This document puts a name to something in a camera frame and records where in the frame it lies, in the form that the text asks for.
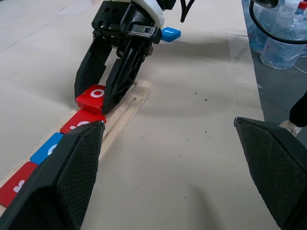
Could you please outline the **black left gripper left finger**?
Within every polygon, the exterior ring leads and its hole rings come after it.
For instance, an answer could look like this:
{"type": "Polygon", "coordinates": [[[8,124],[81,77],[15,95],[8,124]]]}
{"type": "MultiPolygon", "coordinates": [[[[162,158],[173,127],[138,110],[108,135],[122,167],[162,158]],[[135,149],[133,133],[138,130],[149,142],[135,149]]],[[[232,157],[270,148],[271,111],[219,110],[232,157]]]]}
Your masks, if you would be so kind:
{"type": "Polygon", "coordinates": [[[64,134],[0,218],[2,230],[79,230],[98,171],[103,121],[64,134]]]}

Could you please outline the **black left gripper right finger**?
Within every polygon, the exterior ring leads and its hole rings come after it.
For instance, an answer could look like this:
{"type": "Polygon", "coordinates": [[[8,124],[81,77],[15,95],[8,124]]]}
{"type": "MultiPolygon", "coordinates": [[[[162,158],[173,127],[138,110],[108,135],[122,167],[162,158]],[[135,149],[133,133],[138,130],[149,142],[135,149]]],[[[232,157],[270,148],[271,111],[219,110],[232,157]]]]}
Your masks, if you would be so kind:
{"type": "Polygon", "coordinates": [[[307,149],[276,124],[236,117],[251,178],[282,230],[307,228],[307,149]]]}

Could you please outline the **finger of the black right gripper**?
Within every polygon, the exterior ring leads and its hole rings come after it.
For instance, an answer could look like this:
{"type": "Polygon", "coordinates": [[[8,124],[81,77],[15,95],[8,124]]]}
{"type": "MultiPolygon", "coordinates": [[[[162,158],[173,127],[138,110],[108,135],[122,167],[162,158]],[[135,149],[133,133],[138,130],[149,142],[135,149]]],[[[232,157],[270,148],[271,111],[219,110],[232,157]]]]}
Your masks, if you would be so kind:
{"type": "Polygon", "coordinates": [[[76,73],[74,84],[75,99],[83,94],[89,87],[98,84],[106,69],[105,62],[109,57],[112,46],[109,40],[97,35],[76,73]]]}
{"type": "Polygon", "coordinates": [[[134,83],[139,69],[152,48],[151,41],[130,40],[122,57],[116,59],[106,80],[102,112],[109,113],[123,99],[134,83]]]}

